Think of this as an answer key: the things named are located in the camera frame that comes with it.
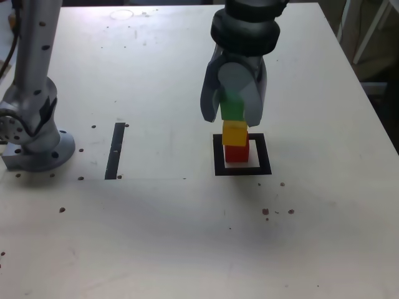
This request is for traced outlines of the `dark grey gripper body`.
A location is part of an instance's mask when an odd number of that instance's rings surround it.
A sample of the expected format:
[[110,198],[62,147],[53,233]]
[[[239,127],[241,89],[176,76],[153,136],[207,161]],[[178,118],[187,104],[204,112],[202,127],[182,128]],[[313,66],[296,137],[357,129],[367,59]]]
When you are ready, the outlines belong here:
[[239,54],[233,54],[225,49],[223,49],[223,57],[225,63],[219,68],[219,80],[264,79],[263,57],[246,57]]

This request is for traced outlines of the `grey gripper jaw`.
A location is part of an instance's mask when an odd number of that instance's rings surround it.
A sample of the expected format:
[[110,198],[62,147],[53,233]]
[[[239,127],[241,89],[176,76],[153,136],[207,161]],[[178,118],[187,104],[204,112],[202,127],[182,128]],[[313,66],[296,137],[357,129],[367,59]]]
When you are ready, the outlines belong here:
[[215,45],[213,55],[209,61],[204,77],[203,87],[200,96],[200,108],[202,116],[207,122],[214,122],[219,107],[219,100],[214,99],[215,93],[221,86],[218,79],[220,66],[225,63],[223,49]]
[[228,62],[218,72],[219,82],[227,98],[243,106],[243,120],[249,127],[258,126],[262,120],[267,86],[264,59],[260,58],[256,69],[254,63],[254,59],[249,59],[249,65]]

